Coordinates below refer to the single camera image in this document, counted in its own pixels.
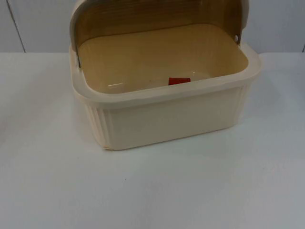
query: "red tag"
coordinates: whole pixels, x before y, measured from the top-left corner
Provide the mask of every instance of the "red tag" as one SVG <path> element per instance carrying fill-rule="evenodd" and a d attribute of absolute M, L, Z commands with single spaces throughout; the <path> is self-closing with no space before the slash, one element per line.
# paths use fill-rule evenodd
<path fill-rule="evenodd" d="M 191 81 L 190 78 L 169 78 L 168 85 L 175 85 L 181 83 L 189 83 Z"/>

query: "brown transparent lid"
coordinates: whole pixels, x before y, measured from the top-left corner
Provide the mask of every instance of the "brown transparent lid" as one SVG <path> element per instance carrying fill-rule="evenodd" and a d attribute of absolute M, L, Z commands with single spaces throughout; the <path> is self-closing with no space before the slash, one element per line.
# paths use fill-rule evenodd
<path fill-rule="evenodd" d="M 85 0 L 71 20 L 73 49 L 87 40 L 191 24 L 213 24 L 240 43 L 248 0 Z"/>

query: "hinged lid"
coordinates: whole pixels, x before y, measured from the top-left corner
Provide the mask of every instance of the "hinged lid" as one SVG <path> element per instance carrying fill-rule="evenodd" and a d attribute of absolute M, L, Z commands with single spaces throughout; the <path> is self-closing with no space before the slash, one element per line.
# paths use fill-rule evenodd
<path fill-rule="evenodd" d="M 73 50 L 100 36 L 151 31 L 191 24 L 213 24 L 239 44 L 248 0 L 81 0 L 73 13 Z"/>

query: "plastic bread bin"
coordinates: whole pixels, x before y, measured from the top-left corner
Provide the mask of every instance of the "plastic bread bin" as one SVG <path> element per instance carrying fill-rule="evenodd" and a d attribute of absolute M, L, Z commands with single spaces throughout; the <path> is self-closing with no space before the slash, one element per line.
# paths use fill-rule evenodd
<path fill-rule="evenodd" d="M 261 71 L 240 44 L 247 15 L 245 0 L 78 2 L 71 78 L 97 142 L 122 150 L 237 124 Z"/>

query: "white tabletop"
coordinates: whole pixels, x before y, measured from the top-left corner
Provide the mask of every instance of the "white tabletop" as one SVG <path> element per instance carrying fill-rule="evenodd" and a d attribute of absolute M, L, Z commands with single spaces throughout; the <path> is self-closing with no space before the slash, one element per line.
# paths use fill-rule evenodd
<path fill-rule="evenodd" d="M 263 54 L 240 124 L 103 151 L 67 54 L 0 54 L 3 229 L 303 229 L 305 54 Z"/>

